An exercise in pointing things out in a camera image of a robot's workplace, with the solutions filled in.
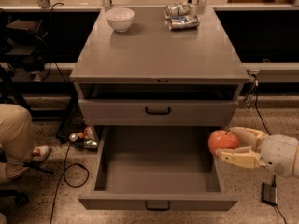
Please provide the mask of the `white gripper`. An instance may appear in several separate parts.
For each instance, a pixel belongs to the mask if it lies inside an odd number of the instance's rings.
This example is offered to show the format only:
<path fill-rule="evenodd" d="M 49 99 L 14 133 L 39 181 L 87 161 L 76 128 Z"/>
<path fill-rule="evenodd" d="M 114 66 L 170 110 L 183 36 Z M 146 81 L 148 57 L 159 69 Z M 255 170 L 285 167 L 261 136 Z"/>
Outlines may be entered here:
<path fill-rule="evenodd" d="M 231 127 L 245 147 L 216 150 L 217 157 L 234 166 L 255 169 L 262 166 L 272 175 L 299 177 L 299 141 L 296 138 L 275 134 L 267 137 L 263 131 Z"/>

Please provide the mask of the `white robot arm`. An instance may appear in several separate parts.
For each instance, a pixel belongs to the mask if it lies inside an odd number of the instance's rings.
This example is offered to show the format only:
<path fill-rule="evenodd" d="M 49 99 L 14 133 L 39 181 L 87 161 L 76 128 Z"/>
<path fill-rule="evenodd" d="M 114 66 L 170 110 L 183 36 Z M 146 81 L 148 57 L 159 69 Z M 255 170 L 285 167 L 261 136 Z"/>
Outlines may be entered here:
<path fill-rule="evenodd" d="M 282 134 L 266 134 L 245 127 L 231 127 L 230 134 L 245 144 L 236 149 L 216 149 L 216 156 L 242 168 L 263 167 L 272 175 L 299 178 L 299 140 Z"/>

